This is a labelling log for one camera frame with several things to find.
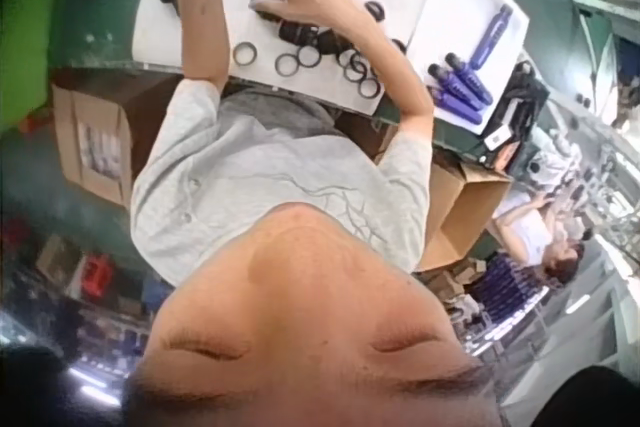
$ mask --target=hand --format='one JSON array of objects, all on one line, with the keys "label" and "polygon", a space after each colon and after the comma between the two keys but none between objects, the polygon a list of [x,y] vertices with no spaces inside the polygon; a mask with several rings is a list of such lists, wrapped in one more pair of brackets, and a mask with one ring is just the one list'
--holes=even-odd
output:
[{"label": "hand", "polygon": [[544,192],[540,192],[535,195],[535,197],[531,200],[531,205],[533,205],[536,209],[541,209],[549,202],[553,201],[552,198],[547,198]]},{"label": "hand", "polygon": [[254,0],[250,7],[286,20],[329,27],[347,36],[369,14],[353,0]]}]

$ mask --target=purple spray bottle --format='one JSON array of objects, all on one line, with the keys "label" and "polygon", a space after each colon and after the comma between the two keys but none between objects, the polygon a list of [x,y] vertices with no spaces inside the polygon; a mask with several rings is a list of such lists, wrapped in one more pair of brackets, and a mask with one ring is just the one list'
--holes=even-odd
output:
[{"label": "purple spray bottle", "polygon": [[469,62],[473,70],[480,70],[493,52],[493,49],[498,45],[498,42],[500,42],[504,32],[507,30],[511,14],[513,14],[513,9],[505,4],[500,8],[500,12],[491,20],[487,31],[484,33],[480,44],[478,44]]},{"label": "purple spray bottle", "polygon": [[493,104],[493,96],[491,92],[484,86],[482,81],[478,78],[475,70],[469,67],[469,64],[463,62],[456,54],[449,53],[444,60],[453,69],[456,76],[462,81],[464,85],[469,87],[469,90],[478,97],[483,104]]},{"label": "purple spray bottle", "polygon": [[457,115],[461,119],[467,120],[474,125],[480,125],[482,123],[482,116],[462,100],[436,87],[428,87],[428,89],[431,97],[433,97],[433,102],[442,110]]},{"label": "purple spray bottle", "polygon": [[431,64],[428,72],[445,90],[468,104],[469,107],[474,110],[484,109],[484,105],[476,95],[453,72],[449,72],[437,64]]}]

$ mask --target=fluorescent light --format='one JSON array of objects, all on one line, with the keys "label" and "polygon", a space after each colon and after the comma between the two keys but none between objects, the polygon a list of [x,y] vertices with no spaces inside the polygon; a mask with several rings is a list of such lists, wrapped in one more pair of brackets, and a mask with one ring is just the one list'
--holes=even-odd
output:
[{"label": "fluorescent light", "polygon": [[104,389],[107,386],[106,382],[102,382],[101,380],[98,379],[94,379],[93,377],[91,377],[90,375],[85,374],[84,372],[80,372],[77,369],[74,369],[73,367],[69,369],[69,373],[71,375],[74,375],[76,377],[78,377],[79,379],[82,380],[86,380],[87,382],[89,382],[90,384],[93,384],[95,386],[100,387],[101,389]]},{"label": "fluorescent light", "polygon": [[476,350],[473,354],[474,357],[479,356],[481,353],[483,353],[485,350],[489,349],[489,347],[491,347],[493,345],[493,342],[487,342],[486,344],[484,344],[482,347],[480,347],[478,350]]},{"label": "fluorescent light", "polygon": [[113,395],[105,394],[101,390],[98,390],[95,387],[92,387],[90,385],[85,385],[84,387],[82,387],[80,389],[80,392],[96,400],[99,400],[104,404],[111,405],[114,407],[120,406],[120,401],[116,399]]},{"label": "fluorescent light", "polygon": [[582,297],[580,297],[576,302],[574,302],[573,304],[571,304],[569,307],[567,307],[567,310],[565,310],[565,312],[567,314],[573,314],[576,310],[578,310],[580,307],[582,307],[584,304],[587,303],[587,301],[591,298],[591,296],[589,294],[585,294]]}]

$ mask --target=open cardboard box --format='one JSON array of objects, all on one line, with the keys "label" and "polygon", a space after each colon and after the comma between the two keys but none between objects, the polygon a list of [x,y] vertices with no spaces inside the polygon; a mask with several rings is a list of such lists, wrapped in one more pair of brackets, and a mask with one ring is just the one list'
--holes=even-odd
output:
[{"label": "open cardboard box", "polygon": [[480,238],[511,179],[447,155],[434,156],[425,252],[418,272],[464,258]]},{"label": "open cardboard box", "polygon": [[[148,160],[179,81],[177,75],[150,72],[58,71],[52,90],[64,176],[129,208],[133,183]],[[88,165],[93,146],[87,145],[82,131],[106,139],[102,143],[115,164],[112,174]]]}]

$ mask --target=brown cardboard box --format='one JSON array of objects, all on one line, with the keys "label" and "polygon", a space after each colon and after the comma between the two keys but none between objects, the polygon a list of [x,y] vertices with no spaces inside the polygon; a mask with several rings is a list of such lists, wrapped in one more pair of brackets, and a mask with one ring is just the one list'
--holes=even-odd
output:
[{"label": "brown cardboard box", "polygon": [[343,112],[336,120],[336,128],[349,137],[354,144],[362,149],[371,160],[379,162],[391,140],[396,135],[398,127],[385,124],[351,112]]},{"label": "brown cardboard box", "polygon": [[[147,162],[179,80],[177,75],[147,72],[57,72],[52,89],[65,177],[128,208],[133,182]],[[102,154],[109,154],[100,157],[111,162],[109,173],[91,161],[96,144],[105,149]]]},{"label": "brown cardboard box", "polygon": [[417,270],[443,267],[465,257],[510,187],[511,179],[502,174],[450,157],[434,158],[425,252]]},{"label": "brown cardboard box", "polygon": [[64,290],[71,283],[81,259],[82,252],[77,246],[52,235],[40,252],[36,267],[51,283]]},{"label": "brown cardboard box", "polygon": [[429,280],[427,288],[442,302],[464,294],[464,287],[455,281],[450,272],[442,272]]}]

